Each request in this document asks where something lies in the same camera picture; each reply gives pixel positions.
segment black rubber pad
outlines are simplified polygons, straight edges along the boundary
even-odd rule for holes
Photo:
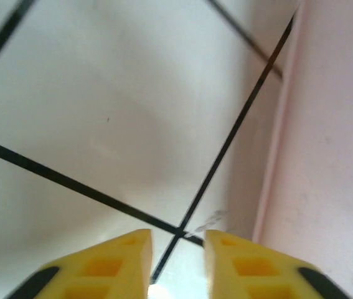
[[[324,299],[351,299],[324,274],[305,267],[298,272]]]
[[[40,291],[55,277],[60,270],[58,267],[50,267],[34,273],[19,288],[11,293],[7,299],[34,299]]]

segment yellow plastic part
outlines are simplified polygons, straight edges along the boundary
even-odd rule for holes
[[[207,230],[205,270],[210,299],[321,299],[299,275],[313,265],[218,230]]]
[[[147,298],[151,259],[151,231],[136,230],[44,265],[60,270],[35,298]]]

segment pink wall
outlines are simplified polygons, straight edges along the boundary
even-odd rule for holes
[[[255,240],[353,295],[353,1],[299,9]]]

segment rectangular hole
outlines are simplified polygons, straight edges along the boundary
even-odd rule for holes
[[[279,274],[272,263],[262,257],[237,257],[233,260],[233,265],[239,276],[274,276]]]
[[[251,299],[298,299],[289,285],[255,285],[247,291]]]
[[[80,276],[115,277],[121,269],[121,258],[97,258],[89,261],[83,268]]]
[[[236,242],[230,240],[230,239],[222,239],[220,240],[220,243],[224,246],[236,246]]]
[[[130,239],[125,240],[122,244],[123,245],[134,245],[136,243],[137,243],[136,238],[130,238]]]
[[[63,299],[104,299],[110,287],[108,286],[75,286],[64,291]]]

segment black grid line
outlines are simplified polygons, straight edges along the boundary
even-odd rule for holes
[[[265,83],[265,80],[270,73],[273,64],[276,61],[276,58],[278,54],[280,53],[281,49],[283,48],[285,42],[287,41],[287,38],[291,32],[291,28],[293,25],[293,18],[290,20],[290,22],[287,25],[287,28],[285,29],[283,35],[281,36],[280,40],[278,41],[272,55],[269,58],[268,63],[266,64],[265,68],[263,69],[257,83],[255,84],[251,94],[249,95],[247,101],[245,102],[239,116],[236,119],[236,122],[234,123],[232,129],[230,130],[230,133],[228,134],[225,143],[221,147],[219,154],[217,155],[214,163],[212,164],[211,168],[209,169],[209,172],[207,173],[205,179],[203,180],[197,194],[195,195],[190,207],[188,208],[185,216],[183,217],[183,220],[181,221],[181,224],[179,226],[179,233],[175,234],[175,236],[172,238],[170,243],[168,244],[167,249],[163,253],[160,261],[158,262],[156,269],[154,270],[154,273],[151,277],[151,283],[156,283],[162,270],[164,269],[167,261],[169,260],[173,250],[175,249],[175,246],[178,242],[178,240],[183,236],[182,231],[186,228],[187,223],[191,219],[195,209],[197,208],[198,204],[200,203],[200,200],[202,199],[202,196],[204,195],[205,191],[208,188],[208,185],[210,184],[216,170],[218,169],[220,163],[222,162],[227,150],[229,149],[230,145],[232,144],[232,141],[234,137],[237,134],[238,129],[240,128],[245,116],[247,115],[253,101],[257,97],[261,87]]]
[[[268,62],[270,57],[258,45],[253,36],[251,36],[244,28],[232,17],[232,15],[216,0],[206,0],[220,16],[225,19],[225,22],[252,48],[252,50],[264,61]],[[279,76],[283,77],[283,72],[277,65],[272,65],[271,68]]]
[[[125,204],[109,195],[106,195],[96,189],[93,189],[87,185],[84,185],[68,176],[65,176],[53,169],[50,169],[40,163],[37,163],[29,158],[26,158],[14,151],[11,151],[0,145],[0,158],[13,164],[18,167],[24,168],[34,174],[39,175],[42,178],[46,178],[49,181],[52,181],[56,184],[59,184],[63,187],[66,187],[70,190],[73,190],[79,194],[82,194],[94,201],[105,204],[108,207],[112,207],[117,211],[120,211],[129,216],[135,217],[145,223],[151,224],[159,229],[170,232],[171,234],[179,234],[179,229],[172,224],[169,224],[165,221],[160,220],[157,217],[154,217],[150,214],[147,214],[139,209],[132,207],[128,204]],[[198,237],[189,237],[185,238],[186,240],[202,246],[202,239]]]
[[[19,4],[15,6],[9,17],[4,21],[0,28],[0,52],[34,3],[35,0],[19,1]]]

